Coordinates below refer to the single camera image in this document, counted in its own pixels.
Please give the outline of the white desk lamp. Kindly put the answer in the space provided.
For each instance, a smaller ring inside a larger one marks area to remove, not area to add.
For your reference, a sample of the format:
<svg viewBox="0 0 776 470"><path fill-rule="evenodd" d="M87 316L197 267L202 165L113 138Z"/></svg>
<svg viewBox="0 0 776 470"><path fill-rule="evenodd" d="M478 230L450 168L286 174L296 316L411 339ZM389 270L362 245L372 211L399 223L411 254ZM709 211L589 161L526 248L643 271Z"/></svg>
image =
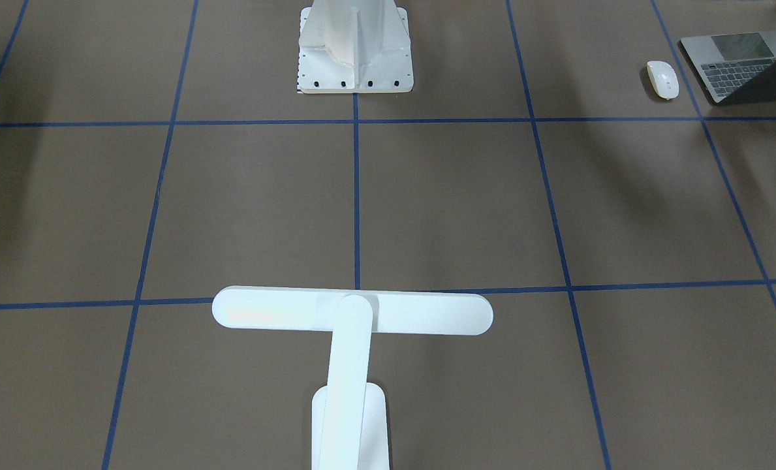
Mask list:
<svg viewBox="0 0 776 470"><path fill-rule="evenodd" d="M331 333L327 384L312 398L313 469L388 469L384 390L370 382L373 334L479 336L494 321L485 297L467 292L231 286L212 301L226 328Z"/></svg>

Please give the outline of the grey laptop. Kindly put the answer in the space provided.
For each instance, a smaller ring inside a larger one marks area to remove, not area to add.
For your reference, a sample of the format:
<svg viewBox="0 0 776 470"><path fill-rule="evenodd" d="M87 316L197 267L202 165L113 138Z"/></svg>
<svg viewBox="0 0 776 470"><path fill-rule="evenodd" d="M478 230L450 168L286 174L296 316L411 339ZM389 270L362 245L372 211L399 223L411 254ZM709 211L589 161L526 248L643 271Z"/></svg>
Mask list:
<svg viewBox="0 0 776 470"><path fill-rule="evenodd" d="M684 37L678 44L713 104L776 102L776 31Z"/></svg>

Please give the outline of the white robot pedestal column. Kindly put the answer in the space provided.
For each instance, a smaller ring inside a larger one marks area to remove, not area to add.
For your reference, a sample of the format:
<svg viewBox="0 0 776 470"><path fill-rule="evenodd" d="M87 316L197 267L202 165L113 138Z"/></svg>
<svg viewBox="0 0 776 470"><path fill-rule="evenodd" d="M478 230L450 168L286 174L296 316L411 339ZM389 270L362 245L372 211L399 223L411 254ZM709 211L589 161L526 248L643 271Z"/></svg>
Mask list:
<svg viewBox="0 0 776 470"><path fill-rule="evenodd" d="M408 12L394 1L314 1L301 9L300 93L408 93Z"/></svg>

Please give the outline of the white wireless mouse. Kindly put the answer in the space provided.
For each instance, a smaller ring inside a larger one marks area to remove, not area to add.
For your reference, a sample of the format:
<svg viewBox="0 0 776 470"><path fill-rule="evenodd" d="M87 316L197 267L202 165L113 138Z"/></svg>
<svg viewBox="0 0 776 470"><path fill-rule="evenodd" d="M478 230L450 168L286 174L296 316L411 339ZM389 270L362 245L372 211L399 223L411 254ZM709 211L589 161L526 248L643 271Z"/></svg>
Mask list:
<svg viewBox="0 0 776 470"><path fill-rule="evenodd" d="M646 72L655 95L661 99L675 99L679 95L677 74L665 61L648 61Z"/></svg>

